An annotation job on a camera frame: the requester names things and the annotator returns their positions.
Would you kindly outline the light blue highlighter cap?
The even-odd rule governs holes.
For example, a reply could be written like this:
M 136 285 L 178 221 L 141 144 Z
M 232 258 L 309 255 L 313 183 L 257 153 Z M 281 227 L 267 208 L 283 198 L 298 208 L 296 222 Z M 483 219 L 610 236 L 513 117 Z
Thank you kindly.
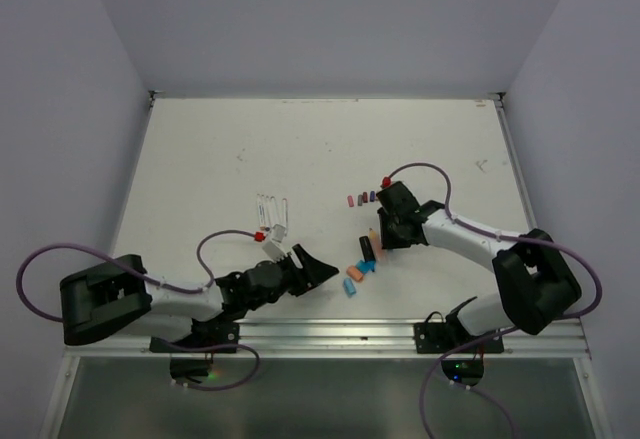
M 343 289 L 348 297 L 353 297 L 357 293 L 356 287 L 350 278 L 343 280 Z

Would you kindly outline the orange highlighter marker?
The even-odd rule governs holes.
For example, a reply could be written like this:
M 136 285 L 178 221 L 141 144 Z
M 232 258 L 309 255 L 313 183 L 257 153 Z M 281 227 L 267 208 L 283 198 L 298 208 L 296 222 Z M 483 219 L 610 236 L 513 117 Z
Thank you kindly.
M 376 230 L 370 228 L 368 230 L 368 239 L 370 241 L 376 261 L 378 263 L 384 263 L 386 261 L 386 252 L 383 249 L 381 236 Z

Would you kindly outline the red capped white pen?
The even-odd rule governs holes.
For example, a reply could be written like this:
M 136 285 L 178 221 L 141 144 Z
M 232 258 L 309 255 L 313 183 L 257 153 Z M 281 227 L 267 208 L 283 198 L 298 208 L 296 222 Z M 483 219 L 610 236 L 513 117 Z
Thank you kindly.
M 273 196 L 264 195 L 262 197 L 263 208 L 264 208 L 264 213 L 265 213 L 266 228 L 268 228 L 269 230 L 271 230 L 273 228 L 274 221 L 275 221 L 275 216 L 276 216 L 276 214 L 272 212 L 273 199 L 274 199 Z

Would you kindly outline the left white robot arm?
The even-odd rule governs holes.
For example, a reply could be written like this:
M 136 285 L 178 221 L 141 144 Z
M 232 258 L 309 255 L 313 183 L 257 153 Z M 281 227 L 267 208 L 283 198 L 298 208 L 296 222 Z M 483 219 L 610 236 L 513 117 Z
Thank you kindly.
M 338 274 L 301 245 L 280 259 L 265 260 L 244 272 L 231 272 L 194 293 L 146 275 L 142 258 L 128 254 L 64 278 L 60 282 L 64 343 L 84 346 L 118 333 L 201 349 L 220 322 L 299 297 Z

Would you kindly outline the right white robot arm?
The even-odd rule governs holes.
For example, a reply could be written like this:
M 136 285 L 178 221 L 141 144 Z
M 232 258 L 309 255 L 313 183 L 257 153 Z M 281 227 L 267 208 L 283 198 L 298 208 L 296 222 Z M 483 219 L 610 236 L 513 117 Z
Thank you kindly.
M 569 265 L 542 230 L 514 240 L 482 234 L 476 224 L 460 225 L 443 203 L 419 204 L 400 181 L 382 187 L 377 199 L 384 249 L 432 246 L 494 274 L 495 293 L 472 297 L 446 315 L 445 338 L 454 350 L 468 351 L 482 335 L 504 328 L 536 335 L 582 296 Z

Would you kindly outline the orange highlighter cap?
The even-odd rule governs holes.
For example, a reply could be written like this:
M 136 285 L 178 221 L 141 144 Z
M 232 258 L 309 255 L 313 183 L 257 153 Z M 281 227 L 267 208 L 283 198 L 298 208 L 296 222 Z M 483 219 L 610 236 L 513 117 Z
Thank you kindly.
M 362 282 L 364 279 L 364 273 L 356 266 L 349 266 L 346 269 L 348 277 L 355 282 Z

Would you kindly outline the pink capped marker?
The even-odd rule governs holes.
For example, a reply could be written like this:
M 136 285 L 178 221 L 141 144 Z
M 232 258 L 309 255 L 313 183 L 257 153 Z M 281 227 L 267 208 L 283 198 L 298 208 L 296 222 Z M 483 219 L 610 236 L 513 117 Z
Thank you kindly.
M 284 227 L 285 236 L 289 230 L 289 202 L 287 198 L 281 200 L 282 225 Z

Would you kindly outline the blue capped white pen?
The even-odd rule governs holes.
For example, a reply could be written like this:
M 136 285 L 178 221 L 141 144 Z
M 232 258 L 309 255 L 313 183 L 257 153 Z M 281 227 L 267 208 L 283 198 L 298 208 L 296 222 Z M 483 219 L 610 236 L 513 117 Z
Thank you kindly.
M 278 203 L 274 196 L 268 198 L 268 210 L 271 227 L 274 227 L 280 221 Z

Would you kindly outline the blue black highlighter marker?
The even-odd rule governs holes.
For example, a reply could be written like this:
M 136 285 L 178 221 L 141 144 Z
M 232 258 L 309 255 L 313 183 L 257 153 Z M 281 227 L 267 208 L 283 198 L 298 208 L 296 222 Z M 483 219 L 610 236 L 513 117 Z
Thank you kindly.
M 372 243 L 368 236 L 361 236 L 359 238 L 359 245 L 362 252 L 362 257 L 364 262 L 375 262 L 376 256 L 374 253 L 374 249 Z

